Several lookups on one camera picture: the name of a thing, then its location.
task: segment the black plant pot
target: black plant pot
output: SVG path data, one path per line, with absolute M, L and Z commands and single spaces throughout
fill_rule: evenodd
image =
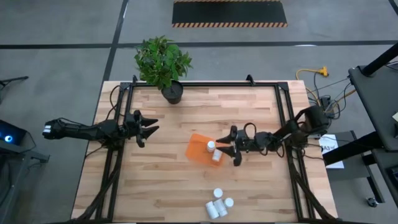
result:
M 184 88 L 178 81 L 172 80 L 172 86 L 163 88 L 162 95 L 171 104 L 177 104 L 181 101 Z

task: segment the wooden table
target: wooden table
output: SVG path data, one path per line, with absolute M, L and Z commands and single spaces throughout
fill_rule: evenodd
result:
M 303 81 L 288 82 L 294 112 L 298 113 L 309 106 L 305 86 Z M 119 83 L 104 83 L 96 123 L 105 119 L 111 108 L 110 91 Z M 137 109 L 147 118 L 159 119 L 155 125 L 160 128 L 145 148 L 139 148 L 135 138 L 126 142 L 114 222 L 209 221 L 205 204 L 215 200 L 212 192 L 217 187 L 224 190 L 223 198 L 231 197 L 235 204 L 227 216 L 216 222 L 297 221 L 286 157 L 279 158 L 273 152 L 267 156 L 243 153 L 241 166 L 234 167 L 226 157 L 219 168 L 196 164 L 185 157 L 193 133 L 220 138 L 229 133 L 231 125 L 242 128 L 247 122 L 255 123 L 257 131 L 277 131 L 280 119 L 273 88 L 188 87 L 184 88 L 182 101 L 170 105 L 156 88 L 135 87 L 131 112 Z M 91 142 L 87 153 L 99 146 Z M 322 156 L 318 147 L 306 148 L 306 154 Z M 98 193 L 105 157 L 103 149 L 86 159 L 72 218 L 82 214 Z M 305 166 L 312 192 L 336 217 L 323 161 L 305 157 Z M 302 193 L 301 202 L 306 214 Z

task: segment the white paper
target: white paper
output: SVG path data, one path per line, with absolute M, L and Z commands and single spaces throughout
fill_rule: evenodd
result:
M 323 148 L 322 154 L 328 153 L 338 148 L 336 136 L 334 134 L 324 134 L 319 139 L 319 145 Z M 327 169 L 344 169 L 343 161 L 335 162 L 326 166 Z

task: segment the gray floor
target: gray floor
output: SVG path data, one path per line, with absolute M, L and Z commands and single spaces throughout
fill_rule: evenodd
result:
M 110 43 L 122 0 L 0 0 L 0 44 Z M 167 34 L 179 42 L 394 40 L 398 16 L 388 0 L 316 1 L 282 0 L 289 27 L 285 29 L 171 29 L 172 1 L 130 0 L 120 42 Z M 290 80 L 300 68 L 328 67 L 330 76 L 317 77 L 325 86 L 345 78 L 350 67 L 369 63 L 388 45 L 325 47 L 183 48 L 193 57 L 187 80 Z M 44 123 L 65 117 L 93 122 L 109 49 L 0 50 L 0 78 L 28 75 L 3 92 L 1 119 L 30 131 L 37 150 L 51 155 L 46 166 L 27 172 L 15 209 L 15 223 L 68 220 L 80 178 L 86 141 L 48 141 L 41 136 Z M 110 80 L 138 75 L 133 49 L 118 49 Z M 313 74 L 302 73 L 313 88 Z M 320 92 L 336 96 L 348 81 Z M 373 126 L 357 96 L 329 131 L 353 129 L 357 136 Z M 340 218 L 371 223 L 396 223 L 397 208 L 376 167 L 376 178 L 386 203 L 370 208 L 364 203 L 371 191 L 366 179 L 332 181 Z

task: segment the caster wheel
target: caster wheel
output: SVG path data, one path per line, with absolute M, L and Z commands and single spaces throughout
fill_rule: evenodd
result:
M 375 198 L 368 198 L 367 201 L 368 201 L 368 205 L 369 205 L 370 207 L 372 207 L 372 208 L 376 208 L 377 205 L 379 204 L 379 203 L 376 201 Z

